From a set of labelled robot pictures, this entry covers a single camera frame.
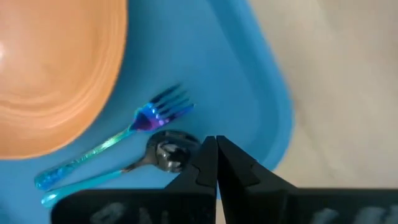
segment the spoon handle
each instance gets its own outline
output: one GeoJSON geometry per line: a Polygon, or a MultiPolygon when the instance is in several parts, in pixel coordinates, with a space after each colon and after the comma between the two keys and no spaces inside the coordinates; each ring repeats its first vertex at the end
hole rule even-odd
{"type": "Polygon", "coordinates": [[[66,185],[64,187],[60,187],[55,190],[51,190],[44,194],[42,199],[42,205],[46,208],[53,207],[59,200],[64,197],[73,194],[75,192],[89,189],[95,187],[99,184],[102,184],[108,180],[120,177],[123,174],[122,170],[117,170],[113,172],[109,172],[107,174],[99,175],[96,177],[92,177],[86,180],[82,180],[81,182],[77,182],[74,184],[66,185]]]}
{"type": "Polygon", "coordinates": [[[35,186],[40,190],[49,190],[56,184],[59,180],[62,180],[67,175],[71,174],[77,167],[80,167],[84,162],[94,158],[96,155],[105,151],[107,148],[113,146],[120,140],[128,137],[134,131],[126,128],[124,131],[115,134],[114,136],[107,139],[102,144],[96,146],[92,150],[85,152],[78,158],[72,159],[71,161],[66,161],[63,164],[57,165],[55,167],[49,168],[41,173],[39,173],[35,179],[35,186]]]}

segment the iridescent fork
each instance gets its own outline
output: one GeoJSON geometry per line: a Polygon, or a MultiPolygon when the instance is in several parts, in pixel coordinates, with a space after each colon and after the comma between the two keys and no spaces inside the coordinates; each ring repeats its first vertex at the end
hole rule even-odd
{"type": "Polygon", "coordinates": [[[49,190],[59,180],[72,173],[84,162],[113,146],[120,140],[137,131],[154,131],[179,116],[188,113],[195,105],[189,102],[185,91],[180,91],[180,84],[171,86],[161,94],[153,97],[142,108],[138,108],[134,121],[125,130],[107,139],[105,142],[87,151],[78,158],[49,168],[35,177],[35,185],[40,190],[49,190]]]}

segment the blue tray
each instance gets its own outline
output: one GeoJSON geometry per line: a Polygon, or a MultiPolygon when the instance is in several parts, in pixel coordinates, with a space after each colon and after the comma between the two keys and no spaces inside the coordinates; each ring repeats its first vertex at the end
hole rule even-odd
{"type": "MultiPolygon", "coordinates": [[[[0,209],[12,223],[46,224],[49,211],[34,176],[118,132],[134,110],[182,82],[195,110],[170,123],[204,139],[222,134],[268,169],[288,146],[292,105],[271,51],[244,0],[133,0],[126,55],[103,112],[76,141],[37,159],[0,161],[0,209]]],[[[88,162],[68,184],[121,167],[144,153],[148,133],[136,134],[88,162]]],[[[164,187],[175,174],[143,167],[102,188],[164,187]]]]}

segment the fork tines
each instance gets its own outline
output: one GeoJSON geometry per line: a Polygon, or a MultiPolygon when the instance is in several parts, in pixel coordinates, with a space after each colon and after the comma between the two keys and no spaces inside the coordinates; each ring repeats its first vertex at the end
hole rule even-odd
{"type": "Polygon", "coordinates": [[[181,90],[181,84],[169,87],[150,100],[153,109],[157,110],[163,119],[171,121],[193,109],[186,90],[181,90]]]}

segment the orange bowl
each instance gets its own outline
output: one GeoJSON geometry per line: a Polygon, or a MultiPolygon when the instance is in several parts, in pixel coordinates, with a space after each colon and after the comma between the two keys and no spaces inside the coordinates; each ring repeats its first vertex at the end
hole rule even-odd
{"type": "Polygon", "coordinates": [[[126,31],[126,0],[0,1],[0,159],[53,152],[94,121],[126,31]]]}

